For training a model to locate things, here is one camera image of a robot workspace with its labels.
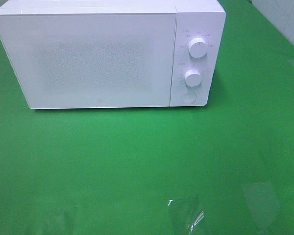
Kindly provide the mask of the round microwave door button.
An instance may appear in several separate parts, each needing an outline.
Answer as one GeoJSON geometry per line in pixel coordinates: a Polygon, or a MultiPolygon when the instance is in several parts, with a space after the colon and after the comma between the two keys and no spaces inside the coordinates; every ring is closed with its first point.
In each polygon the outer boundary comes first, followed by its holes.
{"type": "Polygon", "coordinates": [[[196,101],[196,94],[194,92],[188,92],[182,95],[182,101],[186,104],[192,104],[196,101]]]}

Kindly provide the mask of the white microwave knob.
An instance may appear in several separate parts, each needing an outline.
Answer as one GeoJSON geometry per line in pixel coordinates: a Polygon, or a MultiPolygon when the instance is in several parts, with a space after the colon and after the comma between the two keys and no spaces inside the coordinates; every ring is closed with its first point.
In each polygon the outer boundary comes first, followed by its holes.
{"type": "Polygon", "coordinates": [[[185,72],[184,80],[188,87],[199,86],[202,82],[202,73],[199,70],[188,70],[185,72]]]}
{"type": "Polygon", "coordinates": [[[191,57],[201,58],[208,51],[208,41],[203,36],[196,36],[188,43],[188,51],[191,57]]]}

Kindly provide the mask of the white microwave door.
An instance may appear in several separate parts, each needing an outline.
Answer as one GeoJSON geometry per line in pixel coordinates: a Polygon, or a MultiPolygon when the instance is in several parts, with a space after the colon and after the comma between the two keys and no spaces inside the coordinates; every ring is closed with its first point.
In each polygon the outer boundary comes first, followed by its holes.
{"type": "Polygon", "coordinates": [[[169,106],[175,13],[0,15],[31,109],[169,106]]]}

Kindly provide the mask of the green table cloth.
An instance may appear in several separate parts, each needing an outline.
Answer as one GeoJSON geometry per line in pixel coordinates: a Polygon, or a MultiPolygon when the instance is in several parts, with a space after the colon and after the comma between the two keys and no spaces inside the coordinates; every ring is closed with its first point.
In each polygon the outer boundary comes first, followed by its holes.
{"type": "Polygon", "coordinates": [[[173,235],[198,196],[210,235],[294,235],[294,46],[249,0],[223,0],[204,107],[32,110],[0,42],[0,235],[173,235]],[[280,202],[258,229],[242,184],[280,202]]]}

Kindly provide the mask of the white microwave oven body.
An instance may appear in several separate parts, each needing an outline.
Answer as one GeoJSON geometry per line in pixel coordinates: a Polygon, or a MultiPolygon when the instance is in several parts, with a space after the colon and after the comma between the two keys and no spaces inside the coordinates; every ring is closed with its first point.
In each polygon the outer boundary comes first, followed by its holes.
{"type": "Polygon", "coordinates": [[[214,75],[226,12],[216,0],[9,0],[0,6],[0,15],[62,14],[165,14],[175,13],[175,38],[170,104],[167,107],[204,106],[207,104],[214,75]],[[193,58],[188,43],[196,36],[208,41],[208,51],[193,58]],[[199,70],[202,82],[188,87],[184,75],[199,70]],[[196,101],[186,104],[182,95],[196,94],[196,101]]]}

